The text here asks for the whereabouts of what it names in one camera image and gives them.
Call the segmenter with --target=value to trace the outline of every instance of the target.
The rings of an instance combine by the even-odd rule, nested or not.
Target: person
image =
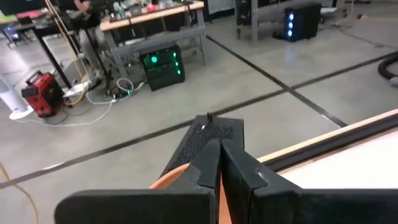
[[[89,0],[73,0],[76,6],[76,9],[87,13],[90,8]],[[79,30],[79,39],[80,39],[80,47],[81,51],[87,58],[90,63],[92,74],[90,80],[92,83],[98,83],[103,77],[103,71],[100,68],[100,63],[97,60],[94,49],[92,48],[90,41],[87,37],[87,34],[84,29],[88,30],[88,33],[93,42],[96,42],[100,50],[107,50],[108,46],[105,41],[105,35],[100,29],[101,24],[101,16],[98,12],[92,12],[88,14],[89,18],[86,20],[84,27],[78,27]]]

